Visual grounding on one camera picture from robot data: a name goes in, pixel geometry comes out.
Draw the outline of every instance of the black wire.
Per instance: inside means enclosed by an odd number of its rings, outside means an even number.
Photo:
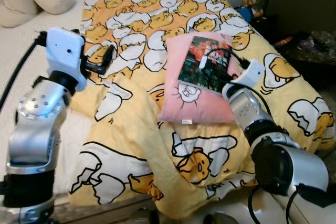
[[[212,52],[215,52],[215,51],[223,51],[223,52],[226,52],[227,54],[229,54],[229,56],[232,54],[234,57],[237,58],[237,60],[239,61],[239,64],[241,65],[241,67],[243,69],[247,69],[250,62],[247,60],[247,59],[242,59],[240,58],[238,55],[236,55],[233,51],[231,51],[230,49],[227,49],[227,48],[215,48],[215,49],[211,49],[207,54],[206,56],[209,56],[209,54],[211,54]]]
[[[23,55],[23,57],[21,58],[20,62],[16,66],[14,72],[12,73],[12,76],[11,76],[10,80],[7,83],[5,91],[2,94],[2,96],[1,96],[1,100],[0,100],[0,112],[2,110],[2,107],[4,106],[6,98],[7,98],[8,94],[9,94],[9,92],[10,92],[10,90],[12,88],[12,85],[14,84],[14,81],[15,81],[18,73],[20,72],[20,69],[22,68],[23,64],[26,62],[27,58],[29,57],[29,55],[31,54],[31,52],[34,50],[34,48],[37,45],[45,46],[46,38],[47,38],[47,33],[45,31],[42,31],[40,33],[39,37],[34,40],[34,43],[29,47],[29,49],[26,51],[25,55]]]
[[[244,65],[247,65],[247,66],[249,65],[249,61],[248,60],[246,60],[246,59],[240,59],[235,53],[233,53],[232,51],[230,51],[229,49],[226,49],[226,48],[215,48],[215,49],[212,49],[212,50],[210,50],[206,54],[206,56],[209,56],[209,54],[211,54],[212,52],[215,52],[215,51],[224,51],[224,52],[228,52],[228,53],[231,52],[238,59],[238,61],[239,61],[240,64],[244,64]],[[208,80],[210,79],[209,76],[205,72],[203,72],[203,74],[206,75],[206,77],[207,77]],[[244,84],[235,83],[235,82],[231,82],[231,81],[224,81],[224,80],[219,80],[219,81],[222,82],[222,83],[229,83],[229,84],[232,84],[232,85],[235,85],[235,86],[239,86],[239,87],[242,87],[242,88],[247,88],[248,90],[252,91],[254,94],[256,94],[261,99],[261,101],[263,102],[263,104],[264,104],[264,106],[266,108],[267,113],[270,116],[272,116],[271,110],[269,109],[269,106],[268,106],[266,100],[261,96],[261,94],[259,94],[253,88],[250,88],[249,86],[246,86]]]
[[[247,85],[244,85],[244,84],[240,84],[240,83],[235,83],[235,82],[231,82],[231,81],[221,81],[221,82],[224,82],[224,83],[229,83],[229,84],[232,84],[234,86],[239,86],[239,87],[242,87],[242,88],[247,88],[248,90],[252,91],[254,94],[256,94],[262,101],[262,103],[264,104],[265,108],[266,108],[266,111],[267,113],[272,116],[271,114],[271,110],[269,109],[269,106],[266,102],[266,100],[263,98],[263,96],[261,94],[259,94],[256,90],[254,90],[253,88],[250,88],[249,86]]]
[[[301,189],[297,189],[289,198],[286,206],[286,224],[289,224],[289,209],[293,203],[294,197],[301,191]]]
[[[255,216],[254,212],[253,212],[253,207],[252,207],[252,198],[253,198],[253,194],[259,189],[259,186],[257,186],[256,188],[254,188],[247,199],[247,207],[248,207],[248,211],[254,221],[255,224],[260,224],[259,220],[257,219],[257,217]]]

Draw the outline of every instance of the pink cushion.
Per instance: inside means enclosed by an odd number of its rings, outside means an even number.
[[[183,120],[191,120],[192,123],[233,123],[235,117],[221,95],[183,85],[177,80],[194,36],[223,40],[229,45],[232,44],[231,37],[212,32],[189,33],[167,39],[164,103],[158,118],[179,123]],[[231,56],[228,73],[239,75],[239,69],[238,61]]]

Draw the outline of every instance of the robotic arm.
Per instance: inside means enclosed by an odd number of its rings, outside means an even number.
[[[326,193],[328,171],[323,161],[277,126],[249,89],[225,87],[223,96],[251,146],[259,187],[272,194],[286,211],[287,221],[334,223],[336,199]]]
[[[47,49],[49,78],[40,77],[19,102],[17,124],[9,139],[7,175],[1,182],[0,223],[50,222],[59,129],[66,108],[75,91],[84,90],[89,77],[86,70],[104,73],[114,54],[110,47],[103,64],[92,65],[82,55],[84,39],[61,28],[41,33],[38,40]]]
[[[48,31],[45,45],[50,76],[36,81],[19,102],[17,125],[9,140],[7,175],[0,184],[0,194],[4,195],[0,223],[51,223],[59,129],[66,107],[75,91],[85,88],[86,70],[102,74],[115,57],[110,47],[103,63],[92,65],[82,55],[83,44],[84,40],[71,31]],[[263,66],[252,61],[233,82],[253,87],[263,71]],[[287,207],[286,214],[293,222],[332,223],[336,204],[326,195],[328,173],[322,160],[304,152],[276,126],[250,90],[227,84],[223,97],[251,146],[260,187]]]

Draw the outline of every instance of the white bed sheet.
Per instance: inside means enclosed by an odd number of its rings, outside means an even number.
[[[15,28],[0,27],[0,93],[12,75],[20,58],[37,37],[38,32],[50,27],[65,29],[79,28],[84,0],[76,0],[71,10],[60,15],[42,12],[29,22]],[[3,179],[7,156],[8,140],[14,130],[14,114],[19,99],[31,88],[31,84],[39,76],[47,76],[47,60],[45,48],[36,47],[21,69],[12,90],[0,114],[0,178]],[[91,121],[86,116],[68,109],[68,115],[61,128],[61,145],[54,192],[66,193],[69,178],[74,167],[76,154],[83,143]]]

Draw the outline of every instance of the yellow blanket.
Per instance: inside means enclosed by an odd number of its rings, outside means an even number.
[[[92,73],[71,105],[93,119],[72,177],[73,204],[150,194],[159,211],[182,218],[253,180],[249,145],[237,126],[156,119],[164,99],[165,40],[189,31],[233,36],[240,57],[265,65],[255,89],[275,122],[307,151],[334,145],[325,102],[226,0],[85,0],[82,20],[90,62],[101,63],[109,45],[118,53],[106,74]]]

